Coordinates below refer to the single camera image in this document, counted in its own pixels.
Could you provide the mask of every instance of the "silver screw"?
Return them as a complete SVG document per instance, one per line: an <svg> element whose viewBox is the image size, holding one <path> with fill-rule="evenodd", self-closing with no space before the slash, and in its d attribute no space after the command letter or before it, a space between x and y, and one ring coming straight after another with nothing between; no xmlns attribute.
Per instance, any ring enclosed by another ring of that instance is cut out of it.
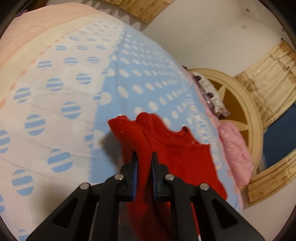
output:
<svg viewBox="0 0 296 241"><path fill-rule="evenodd" d="M210 186L207 183L202 183L202 184L200 184L200 188L202 190L206 191L206 190L208 190L210 188Z"/></svg>
<svg viewBox="0 0 296 241"><path fill-rule="evenodd" d="M165 179L168 181L172 181L175 179L175 176L173 174L167 174L165 175Z"/></svg>
<svg viewBox="0 0 296 241"><path fill-rule="evenodd" d="M122 180L122 179L124 178L124 175L122 175L121 173L118 173L118 174L116 174L116 175L114 176L114 178L115 178L116 180Z"/></svg>
<svg viewBox="0 0 296 241"><path fill-rule="evenodd" d="M89 184L88 183L82 183L82 184L80 184L80 188L82 190L87 190L89 188Z"/></svg>

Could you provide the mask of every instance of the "bed sheet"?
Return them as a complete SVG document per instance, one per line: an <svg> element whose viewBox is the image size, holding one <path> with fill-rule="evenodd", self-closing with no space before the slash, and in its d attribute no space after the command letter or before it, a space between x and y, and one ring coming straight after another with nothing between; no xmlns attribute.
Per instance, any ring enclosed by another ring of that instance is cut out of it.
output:
<svg viewBox="0 0 296 241"><path fill-rule="evenodd" d="M121 149L107 121L140 112L158 114L173 131L186 125L210 144L227 201L240 211L219 123L190 75L142 33L105 13L82 14L80 7L28 13L49 17L72 8L71 18L35 26L31 38L0 60L0 215L12 234L24 241L80 183L116 174ZM16 22L29 26L21 21L27 16ZM7 34L0 52L15 41Z"/></svg>

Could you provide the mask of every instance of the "red garment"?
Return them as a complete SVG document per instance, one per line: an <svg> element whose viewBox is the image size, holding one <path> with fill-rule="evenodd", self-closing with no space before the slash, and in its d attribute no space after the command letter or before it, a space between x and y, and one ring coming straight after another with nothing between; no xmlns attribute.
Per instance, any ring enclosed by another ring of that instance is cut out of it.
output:
<svg viewBox="0 0 296 241"><path fill-rule="evenodd" d="M133 151L138 156L138 186L134 202L127 203L133 228L141 241L171 240L170 208L168 203L153 202L150 176L151 155L157 152L158 161L167 165L170 173L184 182L199 185L208 183L220 196L227 198L217 179L209 145L199 144L187 127L179 132L168 130L155 114L141 113L135 121L119 116L108 121L123 147L124 163Z"/></svg>

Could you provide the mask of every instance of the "pink cloth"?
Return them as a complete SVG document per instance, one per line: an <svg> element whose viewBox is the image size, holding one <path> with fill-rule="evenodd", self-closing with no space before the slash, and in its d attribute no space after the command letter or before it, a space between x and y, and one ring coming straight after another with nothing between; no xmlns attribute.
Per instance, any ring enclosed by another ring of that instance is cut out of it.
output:
<svg viewBox="0 0 296 241"><path fill-rule="evenodd" d="M238 186L245 186L252 177L254 164L244 138L230 122L224 123L218 129L233 177Z"/></svg>

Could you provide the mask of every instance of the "orange dot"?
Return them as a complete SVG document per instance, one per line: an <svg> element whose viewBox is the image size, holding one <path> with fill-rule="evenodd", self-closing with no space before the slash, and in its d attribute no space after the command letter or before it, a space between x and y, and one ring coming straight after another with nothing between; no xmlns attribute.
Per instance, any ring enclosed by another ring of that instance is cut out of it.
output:
<svg viewBox="0 0 296 241"><path fill-rule="evenodd" d="M13 89L15 88L16 85L17 85L16 83L13 83L13 84L10 86L9 90L13 90Z"/></svg>
<svg viewBox="0 0 296 241"><path fill-rule="evenodd" d="M5 105L5 103L6 103L6 100L2 100L2 101L0 102L0 109Z"/></svg>
<svg viewBox="0 0 296 241"><path fill-rule="evenodd" d="M27 72L27 71L24 69L24 70L20 73L20 75L23 76L26 72Z"/></svg>

